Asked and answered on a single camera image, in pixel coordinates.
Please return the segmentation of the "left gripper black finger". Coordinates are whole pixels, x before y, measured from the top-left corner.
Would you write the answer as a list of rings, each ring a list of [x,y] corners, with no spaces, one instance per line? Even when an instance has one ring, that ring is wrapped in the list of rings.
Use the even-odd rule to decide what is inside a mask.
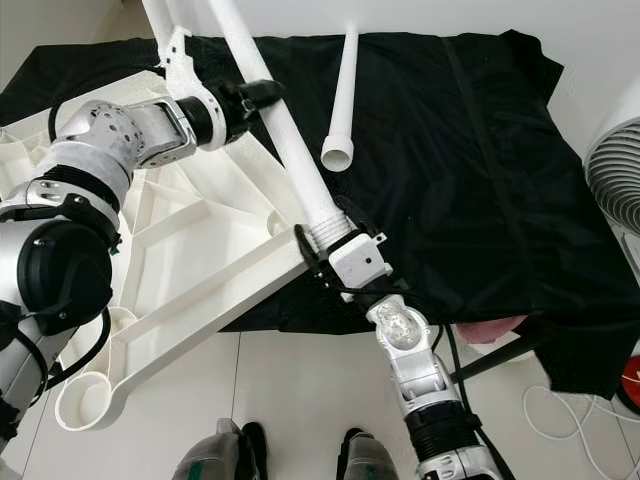
[[[274,79],[256,79],[239,86],[239,92],[246,109],[261,110],[270,108],[283,99],[285,88]]]

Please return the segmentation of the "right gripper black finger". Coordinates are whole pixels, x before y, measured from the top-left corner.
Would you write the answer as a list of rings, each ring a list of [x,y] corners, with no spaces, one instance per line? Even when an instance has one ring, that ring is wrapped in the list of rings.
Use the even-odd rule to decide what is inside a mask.
[[[300,248],[300,255],[308,273],[319,279],[325,288],[337,288],[339,279],[329,264],[328,255],[323,248],[317,247],[314,238],[301,224],[294,224],[294,238]]]

